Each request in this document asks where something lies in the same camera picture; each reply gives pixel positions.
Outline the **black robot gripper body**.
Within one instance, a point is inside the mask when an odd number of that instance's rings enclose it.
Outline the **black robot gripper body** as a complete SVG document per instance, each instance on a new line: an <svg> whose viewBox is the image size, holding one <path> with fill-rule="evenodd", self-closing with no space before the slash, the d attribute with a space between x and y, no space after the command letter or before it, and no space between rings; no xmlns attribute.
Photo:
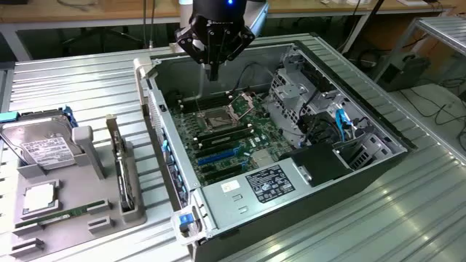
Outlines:
<svg viewBox="0 0 466 262"><path fill-rule="evenodd" d="M244 27L244 11L247 1L196 0L189 18L189 25L195 32L207 31L207 22L211 24L232 25L233 29Z"/></svg>

